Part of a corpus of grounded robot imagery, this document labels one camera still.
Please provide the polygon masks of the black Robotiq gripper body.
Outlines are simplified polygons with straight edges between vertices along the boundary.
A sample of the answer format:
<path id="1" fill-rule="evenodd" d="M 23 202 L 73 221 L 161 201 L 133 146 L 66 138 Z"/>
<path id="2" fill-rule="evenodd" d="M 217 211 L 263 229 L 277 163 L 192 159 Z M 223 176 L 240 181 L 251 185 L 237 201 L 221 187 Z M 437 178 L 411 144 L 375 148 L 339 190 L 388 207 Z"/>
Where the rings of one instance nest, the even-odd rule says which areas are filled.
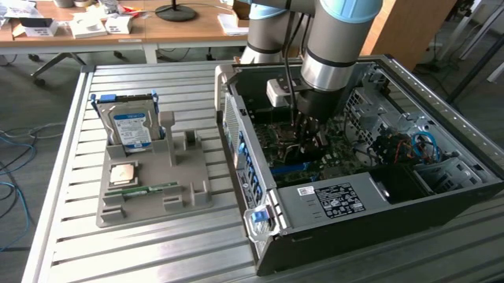
<path id="1" fill-rule="evenodd" d="M 314 88 L 300 89 L 296 94 L 296 121 L 312 118 L 327 121 L 334 116 L 344 88 L 336 91 L 320 91 Z"/>

